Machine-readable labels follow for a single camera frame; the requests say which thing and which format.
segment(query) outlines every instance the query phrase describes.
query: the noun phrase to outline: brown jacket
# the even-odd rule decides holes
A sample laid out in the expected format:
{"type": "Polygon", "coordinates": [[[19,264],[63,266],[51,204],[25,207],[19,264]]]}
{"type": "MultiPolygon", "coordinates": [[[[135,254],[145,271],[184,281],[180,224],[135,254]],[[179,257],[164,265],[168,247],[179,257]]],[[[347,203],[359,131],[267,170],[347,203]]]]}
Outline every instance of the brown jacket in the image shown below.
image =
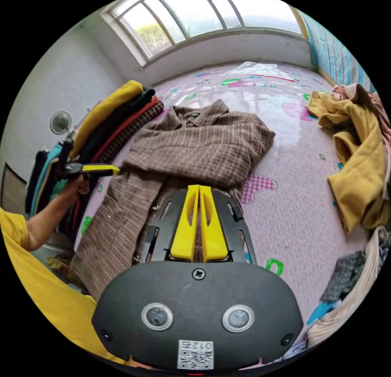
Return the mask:
{"type": "Polygon", "coordinates": [[[151,207],[188,184],[226,190],[240,207],[240,188],[275,135],[257,115],[229,111],[221,100],[202,109],[171,107],[139,134],[71,263],[96,300],[141,253],[151,207]]]}

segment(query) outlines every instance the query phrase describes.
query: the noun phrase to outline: bed sheet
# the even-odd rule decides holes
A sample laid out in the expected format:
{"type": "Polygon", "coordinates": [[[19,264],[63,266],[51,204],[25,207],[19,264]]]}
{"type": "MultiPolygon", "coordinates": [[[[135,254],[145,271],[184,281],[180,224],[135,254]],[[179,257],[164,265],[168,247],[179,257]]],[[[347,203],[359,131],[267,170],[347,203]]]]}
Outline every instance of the bed sheet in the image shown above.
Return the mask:
{"type": "MultiPolygon", "coordinates": [[[[313,90],[331,93],[331,85],[309,69],[246,61],[190,72],[155,89],[165,105],[156,120],[172,105],[199,108],[222,99],[231,110],[257,114],[276,132],[272,148],[243,186],[242,207],[258,264],[291,287],[306,323],[320,303],[338,258],[363,250],[367,242],[361,227],[349,237],[343,232],[327,182],[342,164],[330,131],[323,131],[306,108],[313,90]]],[[[121,165],[133,139],[114,165],[121,165]]],[[[109,182],[110,178],[102,178],[97,184],[75,250],[109,182]]]]}

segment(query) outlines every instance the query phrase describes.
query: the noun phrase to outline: window frame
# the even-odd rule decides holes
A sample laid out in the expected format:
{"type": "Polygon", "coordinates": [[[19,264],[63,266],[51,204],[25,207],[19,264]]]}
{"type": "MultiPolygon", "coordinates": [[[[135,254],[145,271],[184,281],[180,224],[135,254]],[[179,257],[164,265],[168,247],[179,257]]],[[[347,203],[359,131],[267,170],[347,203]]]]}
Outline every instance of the window frame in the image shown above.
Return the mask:
{"type": "Polygon", "coordinates": [[[114,22],[120,26],[120,28],[125,32],[127,37],[130,39],[132,44],[134,44],[138,51],[142,54],[143,58],[145,59],[145,64],[143,64],[143,67],[146,67],[156,60],[160,59],[163,56],[166,56],[167,54],[170,54],[171,52],[175,50],[179,50],[185,46],[188,46],[190,44],[198,43],[202,40],[207,40],[207,39],[213,39],[216,37],[221,37],[221,36],[226,36],[226,35],[240,35],[240,34],[271,34],[271,35],[285,35],[287,37],[293,38],[293,39],[300,39],[304,41],[309,41],[308,40],[308,33],[307,29],[305,27],[304,21],[300,15],[300,13],[296,10],[296,8],[292,7],[291,5],[287,4],[289,8],[291,9],[296,22],[299,26],[300,29],[300,34],[296,33],[294,31],[289,31],[289,30],[283,30],[279,28],[273,28],[273,27],[253,27],[253,26],[246,26],[244,23],[244,20],[235,6],[234,2],[232,0],[227,0],[232,7],[233,11],[235,12],[239,23],[240,27],[235,27],[235,28],[227,28],[225,21],[223,17],[221,16],[221,13],[218,11],[217,7],[213,3],[212,0],[207,0],[207,2],[210,4],[211,8],[213,11],[216,13],[217,18],[219,19],[222,29],[218,29],[215,31],[209,31],[205,32],[203,34],[199,34],[196,36],[189,37],[181,19],[178,17],[178,15],[174,12],[174,10],[170,7],[168,3],[165,2],[165,0],[158,0],[168,11],[168,13],[172,16],[173,20],[175,23],[178,25],[180,31],[182,32],[183,36],[185,39],[181,42],[175,43],[172,39],[172,36],[170,35],[168,29],[165,27],[165,25],[161,22],[160,18],[158,17],[157,14],[154,13],[153,9],[151,9],[146,3],[145,0],[138,0],[137,2],[133,3],[130,5],[126,10],[124,10],[120,15],[116,15],[113,10],[118,7],[123,1],[125,0],[118,0],[115,2],[113,5],[110,5],[107,7],[102,13],[103,14],[108,14],[111,20],[114,20],[114,22]],[[144,41],[139,37],[139,35],[136,33],[135,29],[129,29],[124,23],[122,17],[131,9],[133,9],[136,5],[141,4],[143,5],[154,17],[158,25],[161,27],[162,31],[165,33],[167,36],[168,40],[171,42],[171,46],[167,47],[163,51],[161,51],[158,54],[153,55],[148,46],[145,45],[144,41]]]}

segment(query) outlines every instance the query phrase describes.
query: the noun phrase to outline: yellow clothing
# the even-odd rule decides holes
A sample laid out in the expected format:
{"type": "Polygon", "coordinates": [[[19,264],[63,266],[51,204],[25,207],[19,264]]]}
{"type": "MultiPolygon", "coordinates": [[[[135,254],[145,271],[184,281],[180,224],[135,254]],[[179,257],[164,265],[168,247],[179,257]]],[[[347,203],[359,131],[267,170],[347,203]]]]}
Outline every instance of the yellow clothing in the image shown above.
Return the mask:
{"type": "Polygon", "coordinates": [[[124,364],[106,351],[91,324],[96,303],[71,289],[22,248],[28,239],[26,220],[0,208],[4,242],[20,281],[43,315],[70,341],[105,359],[124,364]]]}
{"type": "Polygon", "coordinates": [[[343,228],[349,234],[361,222],[366,229],[385,225],[391,217],[391,202],[383,200],[385,149],[375,114],[351,100],[338,101],[314,91],[308,104],[322,127],[340,126],[333,135],[343,169],[329,177],[340,210],[343,228]]]}
{"type": "Polygon", "coordinates": [[[91,133],[120,105],[134,99],[140,95],[143,91],[143,87],[137,81],[131,80],[124,84],[121,88],[117,89],[109,97],[96,105],[90,113],[86,116],[79,130],[77,131],[73,150],[69,157],[76,157],[91,133]]]}

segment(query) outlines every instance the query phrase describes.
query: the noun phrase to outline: jacket collar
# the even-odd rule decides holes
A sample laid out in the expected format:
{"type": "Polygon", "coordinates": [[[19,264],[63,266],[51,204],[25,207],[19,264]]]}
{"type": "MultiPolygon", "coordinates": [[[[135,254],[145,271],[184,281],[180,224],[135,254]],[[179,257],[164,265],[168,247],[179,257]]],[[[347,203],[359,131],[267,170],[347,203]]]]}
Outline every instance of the jacket collar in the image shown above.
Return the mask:
{"type": "Polygon", "coordinates": [[[204,108],[170,107],[161,123],[162,130],[175,130],[179,127],[210,126],[216,119],[229,111],[222,100],[204,108]]]}

